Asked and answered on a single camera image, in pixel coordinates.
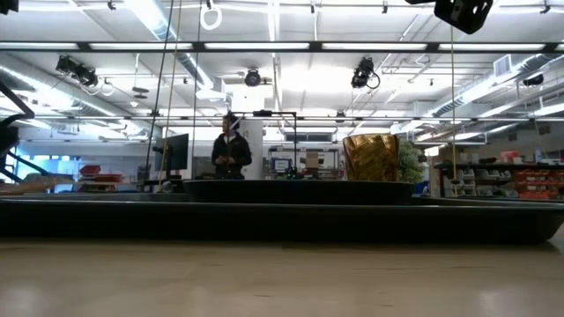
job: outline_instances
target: gold vase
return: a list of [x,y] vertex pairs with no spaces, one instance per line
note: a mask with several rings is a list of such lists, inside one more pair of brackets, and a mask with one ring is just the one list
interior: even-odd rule
[[392,135],[349,136],[343,140],[349,181],[397,181],[399,138]]

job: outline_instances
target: black tray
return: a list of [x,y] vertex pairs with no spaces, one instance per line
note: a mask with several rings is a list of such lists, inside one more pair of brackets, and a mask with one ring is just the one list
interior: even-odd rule
[[0,236],[181,240],[542,242],[559,203],[412,198],[398,206],[188,203],[184,194],[0,199]]
[[399,205],[414,185],[386,181],[185,181],[194,203]]

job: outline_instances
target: computer monitor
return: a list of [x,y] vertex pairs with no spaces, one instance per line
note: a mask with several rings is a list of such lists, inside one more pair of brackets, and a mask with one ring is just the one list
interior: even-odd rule
[[157,144],[152,148],[155,151],[155,171],[167,171],[167,177],[170,177],[171,170],[188,169],[188,143],[188,134],[167,137],[167,159],[161,170],[165,139],[157,140]]

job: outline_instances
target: black jacket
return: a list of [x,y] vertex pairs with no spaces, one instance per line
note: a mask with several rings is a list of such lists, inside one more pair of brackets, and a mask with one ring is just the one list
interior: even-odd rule
[[[215,160],[219,157],[231,157],[235,164],[225,163],[224,165],[216,165]],[[239,177],[241,176],[241,169],[252,162],[249,143],[239,133],[236,133],[229,140],[229,144],[226,144],[225,134],[222,133],[213,143],[211,162],[215,165],[215,173],[218,177]]]

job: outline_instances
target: man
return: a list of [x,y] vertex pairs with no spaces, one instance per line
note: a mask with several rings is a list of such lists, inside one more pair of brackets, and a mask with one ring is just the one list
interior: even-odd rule
[[232,114],[224,116],[223,133],[213,143],[211,162],[220,179],[244,179],[241,169],[251,163],[249,143],[237,132],[237,120]]

